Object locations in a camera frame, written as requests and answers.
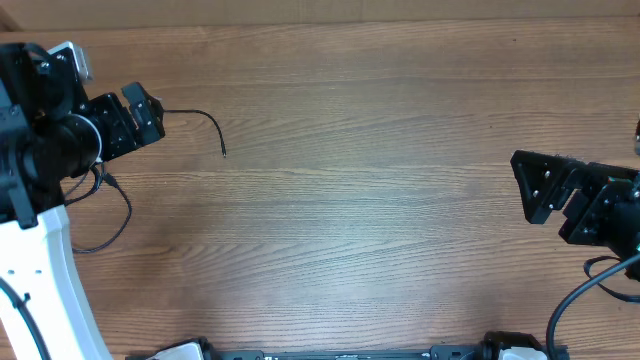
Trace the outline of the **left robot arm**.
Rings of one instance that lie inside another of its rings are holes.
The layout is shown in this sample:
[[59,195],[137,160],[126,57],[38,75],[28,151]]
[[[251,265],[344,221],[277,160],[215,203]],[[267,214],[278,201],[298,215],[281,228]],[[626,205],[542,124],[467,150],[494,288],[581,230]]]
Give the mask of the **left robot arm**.
[[108,359],[79,279],[65,178],[165,135],[164,110],[137,82],[90,99],[71,42],[1,47],[1,323],[19,359]]

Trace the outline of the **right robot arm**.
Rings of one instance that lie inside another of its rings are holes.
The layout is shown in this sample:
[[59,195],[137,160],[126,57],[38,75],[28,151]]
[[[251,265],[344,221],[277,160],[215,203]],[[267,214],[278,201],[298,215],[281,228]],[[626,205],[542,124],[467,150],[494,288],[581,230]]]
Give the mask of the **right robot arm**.
[[524,150],[510,164],[529,223],[560,211],[566,243],[607,247],[622,260],[639,253],[637,170]]

